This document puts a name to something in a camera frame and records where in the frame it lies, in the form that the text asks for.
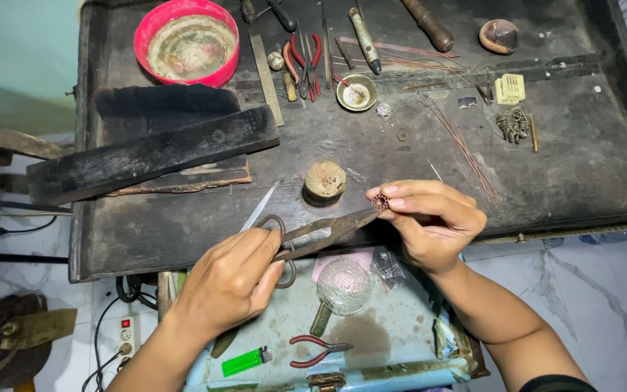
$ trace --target sleeve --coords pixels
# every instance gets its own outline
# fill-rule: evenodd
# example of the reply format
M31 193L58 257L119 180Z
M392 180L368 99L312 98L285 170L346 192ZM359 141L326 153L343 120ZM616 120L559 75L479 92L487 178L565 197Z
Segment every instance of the sleeve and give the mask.
M519 392L597 392L593 386L571 376L538 376L522 387Z

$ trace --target pink paper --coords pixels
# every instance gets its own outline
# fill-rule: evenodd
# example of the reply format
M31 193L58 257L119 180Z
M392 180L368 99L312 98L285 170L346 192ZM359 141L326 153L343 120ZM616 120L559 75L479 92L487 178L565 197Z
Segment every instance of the pink paper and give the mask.
M355 250L343 250L339 252L326 252L319 253L316 258L316 263L313 265L313 273L311 274L311 281L314 283L318 283L318 276L320 272L323 270L323 267L330 264L333 260L345 256L352 257L353 259L357 259L361 262L361 265L364 268L369 269L371 266L371 257L374 255L374 247L369 248L361 248Z

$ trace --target power strip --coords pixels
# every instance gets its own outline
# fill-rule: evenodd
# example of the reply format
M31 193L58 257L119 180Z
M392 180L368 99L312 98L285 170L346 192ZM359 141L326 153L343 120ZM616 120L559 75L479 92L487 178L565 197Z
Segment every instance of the power strip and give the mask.
M129 343L132 346L132 350L128 354L118 356L118 363L125 363L135 355L142 345L141 336L139 317L124 316L118 320L118 347L123 343Z

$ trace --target hand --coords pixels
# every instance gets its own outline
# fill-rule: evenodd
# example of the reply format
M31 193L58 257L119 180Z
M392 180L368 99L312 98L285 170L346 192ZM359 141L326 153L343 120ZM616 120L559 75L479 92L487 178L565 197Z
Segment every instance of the hand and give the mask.
M487 217L475 199L439 181L385 183L367 191L366 198L379 192L390 199L379 218L396 227L406 257L428 273L451 270L458 254L485 227Z
M173 324L187 339L199 332L206 339L200 345L262 313L282 274L284 261L270 263L279 246L280 231L265 229L248 229L213 246L173 302Z

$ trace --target green lighter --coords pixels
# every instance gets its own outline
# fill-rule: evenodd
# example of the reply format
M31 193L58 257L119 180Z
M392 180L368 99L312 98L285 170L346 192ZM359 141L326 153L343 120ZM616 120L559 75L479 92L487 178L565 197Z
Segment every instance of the green lighter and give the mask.
M272 352L265 346L222 362L222 373L224 377L229 377L270 361L272 361Z

